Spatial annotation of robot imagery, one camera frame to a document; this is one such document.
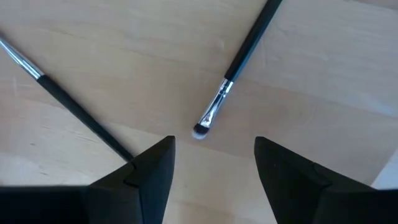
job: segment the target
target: black brush handle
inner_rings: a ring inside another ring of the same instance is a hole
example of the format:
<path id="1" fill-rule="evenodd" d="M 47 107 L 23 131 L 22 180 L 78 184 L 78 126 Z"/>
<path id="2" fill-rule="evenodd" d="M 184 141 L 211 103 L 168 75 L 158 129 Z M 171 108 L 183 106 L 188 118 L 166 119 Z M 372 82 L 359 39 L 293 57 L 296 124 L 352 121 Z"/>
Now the black brush handle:
<path id="1" fill-rule="evenodd" d="M 129 162 L 134 157 L 126 150 L 102 125 L 100 125 L 86 110 L 84 110 L 62 87 L 60 87 L 49 76 L 42 75 L 36 80 L 55 99 L 66 107 L 81 122 L 90 128 L 109 147 L 119 154 L 125 161 Z"/>
<path id="2" fill-rule="evenodd" d="M 239 77 L 281 2 L 282 0 L 268 0 L 266 2 L 228 71 L 225 73 L 225 79 L 234 82 Z"/>

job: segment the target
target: silver ferrule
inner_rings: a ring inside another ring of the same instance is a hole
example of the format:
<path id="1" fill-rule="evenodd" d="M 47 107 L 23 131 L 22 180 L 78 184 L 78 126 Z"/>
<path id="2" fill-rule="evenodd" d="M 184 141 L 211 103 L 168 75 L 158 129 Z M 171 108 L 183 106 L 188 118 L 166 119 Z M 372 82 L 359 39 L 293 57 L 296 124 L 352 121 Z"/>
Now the silver ferrule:
<path id="1" fill-rule="evenodd" d="M 231 89 L 234 83 L 224 79 L 221 83 L 220 87 L 218 88 L 218 93 L 214 97 L 213 101 L 210 103 L 209 107 L 207 107 L 206 112 L 200 118 L 198 124 L 203 127 L 210 128 L 211 123 L 213 122 L 216 114 L 223 103 L 226 95 L 228 94 L 229 90 Z"/>
<path id="2" fill-rule="evenodd" d="M 21 66 L 29 75 L 35 80 L 39 79 L 44 72 L 42 72 L 36 65 L 34 65 L 29 59 L 23 56 L 17 49 L 11 44 L 7 43 L 4 39 L 0 38 L 0 46 L 10 55 L 14 61 Z"/>

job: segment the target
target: black object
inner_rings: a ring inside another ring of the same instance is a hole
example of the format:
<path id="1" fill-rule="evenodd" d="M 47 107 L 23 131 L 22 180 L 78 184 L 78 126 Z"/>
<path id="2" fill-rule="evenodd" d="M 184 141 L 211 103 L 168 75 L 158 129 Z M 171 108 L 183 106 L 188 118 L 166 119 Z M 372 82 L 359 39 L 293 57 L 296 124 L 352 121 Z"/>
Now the black object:
<path id="1" fill-rule="evenodd" d="M 168 136 L 89 186 L 1 187 L 1 223 L 161 224 L 174 173 Z"/>
<path id="2" fill-rule="evenodd" d="M 234 82 L 239 77 L 239 74 L 241 73 L 245 64 L 248 62 L 251 54 L 260 41 L 261 36 L 266 31 L 281 2 L 282 0 L 268 0 L 266 2 L 248 36 L 244 40 L 241 48 L 232 61 L 232 64 L 229 66 L 229 69 L 224 76 L 225 79 Z"/>
<path id="3" fill-rule="evenodd" d="M 398 223 L 398 190 L 375 190 L 263 137 L 254 154 L 278 224 Z"/>
<path id="4" fill-rule="evenodd" d="M 110 148 L 119 154 L 126 162 L 131 161 L 134 156 L 123 147 L 102 125 L 100 125 L 84 108 L 82 108 L 60 85 L 53 81 L 48 75 L 42 75 L 36 80 L 55 99 L 66 107 L 73 115 L 91 129 Z"/>

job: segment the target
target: brush bristles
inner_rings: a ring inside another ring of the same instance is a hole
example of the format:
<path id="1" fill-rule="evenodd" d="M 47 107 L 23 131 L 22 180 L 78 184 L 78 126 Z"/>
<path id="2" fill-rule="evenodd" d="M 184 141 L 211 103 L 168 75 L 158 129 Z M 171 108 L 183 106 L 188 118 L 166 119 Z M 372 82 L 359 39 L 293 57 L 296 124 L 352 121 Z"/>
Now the brush bristles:
<path id="1" fill-rule="evenodd" d="M 203 127 L 200 124 L 196 124 L 195 127 L 193 127 L 192 137 L 197 140 L 202 140 L 206 137 L 208 131 L 209 128 Z"/>

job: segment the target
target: wooden table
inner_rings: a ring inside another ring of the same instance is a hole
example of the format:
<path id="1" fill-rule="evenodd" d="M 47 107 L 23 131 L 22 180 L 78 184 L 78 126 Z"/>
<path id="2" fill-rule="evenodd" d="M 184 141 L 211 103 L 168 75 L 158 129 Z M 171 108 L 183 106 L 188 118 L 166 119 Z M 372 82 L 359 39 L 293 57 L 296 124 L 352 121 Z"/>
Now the wooden table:
<path id="1" fill-rule="evenodd" d="M 285 0 L 204 141 L 191 130 L 264 0 L 4 0 L 0 30 L 138 154 L 177 160 L 166 223 L 275 223 L 256 136 L 366 184 L 398 147 L 398 13 Z M 0 182 L 89 184 L 124 162 L 0 53 Z"/>

